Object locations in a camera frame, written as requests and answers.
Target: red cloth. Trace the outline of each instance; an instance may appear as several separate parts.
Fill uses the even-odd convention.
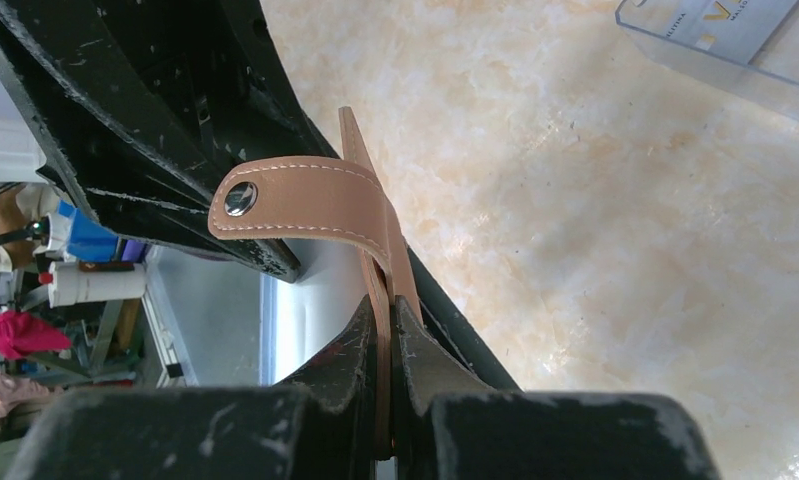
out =
[[[9,360],[70,347],[72,341],[66,335],[30,313],[0,313],[0,354]]]

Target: transparent plastic container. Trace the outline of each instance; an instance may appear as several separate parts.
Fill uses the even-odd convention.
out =
[[[799,0],[623,0],[616,17],[653,61],[799,120]]]

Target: purple object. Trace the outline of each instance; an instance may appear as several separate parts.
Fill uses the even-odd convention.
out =
[[[122,261],[131,263],[141,262],[145,253],[146,244],[128,240],[125,242],[125,251],[122,252]]]

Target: blue object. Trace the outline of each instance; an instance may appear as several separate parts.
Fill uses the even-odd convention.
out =
[[[117,236],[93,223],[77,208],[61,201],[57,213],[72,221],[66,251],[84,262],[109,262],[116,253]]]

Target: pink cloth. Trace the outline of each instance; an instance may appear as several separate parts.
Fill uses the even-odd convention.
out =
[[[26,400],[53,395],[48,388],[30,378],[16,378],[0,372],[0,418]]]
[[[72,341],[66,335],[30,313],[0,313],[0,354],[9,360],[70,347]]]

